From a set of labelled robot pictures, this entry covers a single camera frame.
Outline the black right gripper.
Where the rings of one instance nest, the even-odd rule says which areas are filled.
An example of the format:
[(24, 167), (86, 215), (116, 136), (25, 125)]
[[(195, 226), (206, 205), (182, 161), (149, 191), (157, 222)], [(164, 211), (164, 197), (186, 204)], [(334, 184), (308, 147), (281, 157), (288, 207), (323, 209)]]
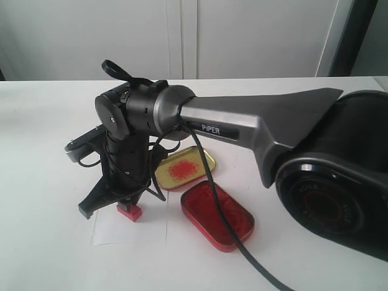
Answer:
[(104, 135), (108, 178), (100, 178), (90, 193), (78, 204), (79, 212), (90, 219), (95, 211), (121, 200), (121, 208), (136, 206), (150, 186), (149, 135), (136, 133), (124, 139)]

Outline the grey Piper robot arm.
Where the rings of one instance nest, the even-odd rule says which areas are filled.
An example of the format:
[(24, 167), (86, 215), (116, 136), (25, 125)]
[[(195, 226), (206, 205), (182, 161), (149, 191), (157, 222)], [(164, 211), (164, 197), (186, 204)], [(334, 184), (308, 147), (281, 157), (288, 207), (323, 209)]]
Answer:
[(101, 125), (81, 137), (102, 178), (79, 203), (86, 217), (138, 202), (167, 152), (151, 136), (191, 133), (250, 149), (264, 187), (275, 186), (303, 227), (387, 259), (387, 93), (322, 88), (269, 96), (197, 97), (183, 85), (134, 79), (95, 99)]

